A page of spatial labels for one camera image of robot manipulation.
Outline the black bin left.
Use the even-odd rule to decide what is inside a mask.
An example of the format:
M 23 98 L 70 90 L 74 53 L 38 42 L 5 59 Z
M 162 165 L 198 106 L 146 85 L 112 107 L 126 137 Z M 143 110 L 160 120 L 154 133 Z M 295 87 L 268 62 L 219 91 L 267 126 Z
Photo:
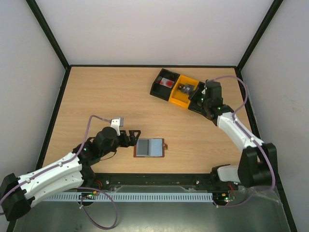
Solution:
M 180 74 L 162 68 L 152 83 L 150 95 L 169 101 L 171 92 L 179 77 Z

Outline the black bin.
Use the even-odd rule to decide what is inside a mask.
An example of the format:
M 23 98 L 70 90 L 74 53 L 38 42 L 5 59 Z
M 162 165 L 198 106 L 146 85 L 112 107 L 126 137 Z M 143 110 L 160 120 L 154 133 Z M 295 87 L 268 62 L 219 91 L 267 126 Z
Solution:
M 199 82 L 198 85 L 205 85 L 206 83 Z M 213 87 L 206 87 L 206 99 L 203 104 L 195 104 L 191 103 L 189 104 L 189 110 L 195 111 L 205 117 L 213 117 L 212 107 L 215 102 L 215 96 L 213 92 Z
M 152 83 L 150 95 L 169 101 L 171 92 L 179 77 L 180 74 L 162 68 Z

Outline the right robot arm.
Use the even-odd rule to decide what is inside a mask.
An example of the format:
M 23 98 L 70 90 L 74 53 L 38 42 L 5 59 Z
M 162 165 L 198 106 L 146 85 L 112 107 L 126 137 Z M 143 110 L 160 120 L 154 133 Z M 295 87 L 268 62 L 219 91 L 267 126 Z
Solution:
M 236 112 L 223 103 L 221 84 L 215 81 L 199 83 L 189 92 L 188 99 L 193 111 L 212 121 L 241 151 L 237 166 L 215 167 L 211 185 L 222 189 L 227 182 L 235 182 L 247 188 L 270 186 L 273 189 L 276 184 L 276 148 L 250 132 L 237 118 Z

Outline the brown leather card holder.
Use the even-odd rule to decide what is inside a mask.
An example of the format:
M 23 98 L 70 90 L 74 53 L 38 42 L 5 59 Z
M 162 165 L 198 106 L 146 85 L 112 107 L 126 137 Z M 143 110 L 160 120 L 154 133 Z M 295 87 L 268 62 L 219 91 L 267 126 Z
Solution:
M 163 138 L 138 139 L 134 146 L 134 158 L 163 158 L 168 145 Z

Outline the dark credit card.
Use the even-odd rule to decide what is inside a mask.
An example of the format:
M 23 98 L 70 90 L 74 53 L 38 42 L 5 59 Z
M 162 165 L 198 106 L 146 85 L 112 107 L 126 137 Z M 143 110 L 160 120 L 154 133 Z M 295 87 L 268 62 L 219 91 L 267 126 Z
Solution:
M 195 89 L 194 85 L 191 84 L 179 84 L 177 90 L 183 94 L 189 95 Z

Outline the yellow bin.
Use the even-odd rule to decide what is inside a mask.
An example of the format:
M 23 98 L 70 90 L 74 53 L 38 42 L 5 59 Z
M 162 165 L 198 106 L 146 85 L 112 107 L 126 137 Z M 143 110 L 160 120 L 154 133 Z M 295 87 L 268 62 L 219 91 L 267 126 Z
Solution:
M 199 84 L 199 81 L 185 75 L 180 75 L 178 81 L 176 82 L 171 92 L 169 102 L 176 104 L 182 108 L 188 109 L 190 104 L 190 100 L 188 99 L 189 95 L 183 94 L 177 90 L 179 84 L 191 84 L 194 85 L 196 89 L 196 87 Z

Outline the black bin right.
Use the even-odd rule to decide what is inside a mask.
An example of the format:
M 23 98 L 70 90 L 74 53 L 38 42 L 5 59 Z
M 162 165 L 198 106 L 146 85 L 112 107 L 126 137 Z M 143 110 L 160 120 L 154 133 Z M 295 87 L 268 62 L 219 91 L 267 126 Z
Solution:
M 198 85 L 205 85 L 206 83 L 199 82 Z M 203 104 L 195 104 L 191 103 L 189 104 L 189 110 L 195 111 L 205 117 L 213 117 L 212 107 L 215 102 L 215 96 L 213 92 L 213 87 L 206 87 L 206 99 Z

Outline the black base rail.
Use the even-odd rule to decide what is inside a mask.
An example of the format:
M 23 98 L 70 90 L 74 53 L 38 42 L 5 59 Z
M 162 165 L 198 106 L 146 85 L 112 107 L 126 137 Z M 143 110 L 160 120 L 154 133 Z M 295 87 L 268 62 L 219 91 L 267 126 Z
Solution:
M 196 190 L 215 190 L 209 174 L 96 174 L 103 189 L 116 186 L 180 186 Z

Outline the red white card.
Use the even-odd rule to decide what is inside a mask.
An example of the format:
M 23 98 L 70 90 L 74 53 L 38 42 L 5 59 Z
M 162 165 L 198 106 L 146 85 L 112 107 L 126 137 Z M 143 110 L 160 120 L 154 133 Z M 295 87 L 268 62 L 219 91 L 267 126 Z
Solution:
M 174 81 L 161 76 L 158 77 L 155 82 L 168 88 L 172 88 L 174 85 Z

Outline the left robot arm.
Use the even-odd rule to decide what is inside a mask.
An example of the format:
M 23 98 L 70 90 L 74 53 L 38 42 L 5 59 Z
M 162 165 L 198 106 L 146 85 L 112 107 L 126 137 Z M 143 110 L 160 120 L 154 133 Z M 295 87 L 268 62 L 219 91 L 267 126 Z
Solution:
M 140 130 L 121 130 L 104 127 L 95 137 L 89 137 L 61 159 L 31 173 L 4 177 L 0 186 L 2 216 L 14 221 L 41 201 L 58 193 L 90 187 L 95 179 L 91 166 L 100 162 L 119 147 L 135 146 Z

